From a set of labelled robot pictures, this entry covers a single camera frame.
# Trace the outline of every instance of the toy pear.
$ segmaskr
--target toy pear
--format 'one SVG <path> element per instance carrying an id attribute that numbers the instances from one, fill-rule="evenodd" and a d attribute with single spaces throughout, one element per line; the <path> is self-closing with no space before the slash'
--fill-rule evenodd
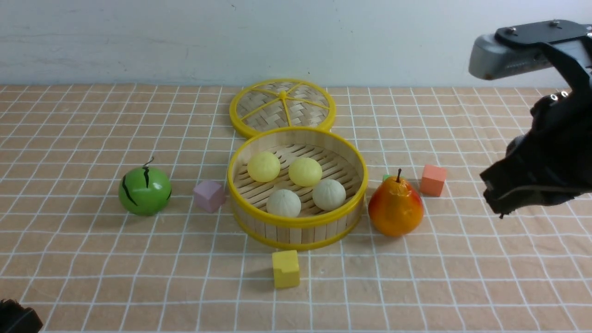
<path id="1" fill-rule="evenodd" d="M 401 178 L 386 178 L 368 203 L 368 214 L 374 227 L 390 237 L 401 237 L 415 230 L 423 219 L 423 203 L 419 193 Z"/>

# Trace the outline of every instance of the toy watermelon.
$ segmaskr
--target toy watermelon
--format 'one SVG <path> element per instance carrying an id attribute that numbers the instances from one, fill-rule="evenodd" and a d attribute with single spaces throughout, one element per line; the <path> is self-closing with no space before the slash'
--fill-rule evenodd
<path id="1" fill-rule="evenodd" d="M 169 177 L 148 166 L 154 157 L 140 168 L 126 173 L 119 184 L 119 201 L 132 214 L 152 216 L 169 203 L 172 193 Z"/>

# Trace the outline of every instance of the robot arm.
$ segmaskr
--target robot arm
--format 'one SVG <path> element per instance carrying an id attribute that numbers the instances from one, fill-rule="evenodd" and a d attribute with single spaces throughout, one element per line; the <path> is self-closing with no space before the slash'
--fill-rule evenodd
<path id="1" fill-rule="evenodd" d="M 554 67 L 571 93 L 541 98 L 531 129 L 481 173 L 484 198 L 500 218 L 526 206 L 554 206 L 592 193 L 592 27 L 545 21 L 476 39 L 469 73 L 495 80 Z"/>

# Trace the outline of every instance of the bamboo steamer lid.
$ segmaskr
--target bamboo steamer lid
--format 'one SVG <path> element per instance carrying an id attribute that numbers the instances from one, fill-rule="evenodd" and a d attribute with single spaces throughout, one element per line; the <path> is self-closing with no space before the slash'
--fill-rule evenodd
<path id="1" fill-rule="evenodd" d="M 330 130 L 335 101 L 316 84 L 297 79 L 272 79 L 245 88 L 230 103 L 232 125 L 245 138 L 289 126 Z"/>

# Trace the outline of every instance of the yellow bun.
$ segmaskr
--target yellow bun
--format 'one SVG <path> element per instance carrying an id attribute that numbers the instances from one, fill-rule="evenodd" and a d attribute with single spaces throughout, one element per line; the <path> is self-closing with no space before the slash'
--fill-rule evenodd
<path id="1" fill-rule="evenodd" d="M 274 180 L 279 175 L 280 169 L 278 157 L 271 152 L 257 153 L 247 163 L 249 176 L 259 182 Z"/>
<path id="2" fill-rule="evenodd" d="M 312 158 L 300 157 L 290 164 L 288 176 L 298 186 L 315 186 L 323 176 L 323 168 Z"/>

